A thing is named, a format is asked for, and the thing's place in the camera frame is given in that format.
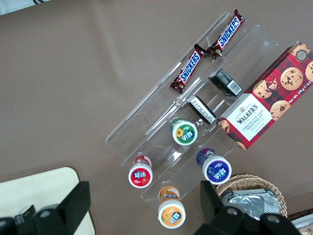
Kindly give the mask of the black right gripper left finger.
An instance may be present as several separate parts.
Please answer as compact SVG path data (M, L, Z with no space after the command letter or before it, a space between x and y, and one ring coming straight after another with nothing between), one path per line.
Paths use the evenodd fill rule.
M72 235L89 209L89 182L79 182L56 208L42 210L34 216L36 234Z

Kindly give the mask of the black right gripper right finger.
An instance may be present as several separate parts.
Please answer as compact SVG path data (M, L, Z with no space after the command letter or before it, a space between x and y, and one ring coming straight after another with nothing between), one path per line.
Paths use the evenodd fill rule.
M225 206L208 181L200 183L200 202L205 223L197 235L258 235L258 221L233 206Z

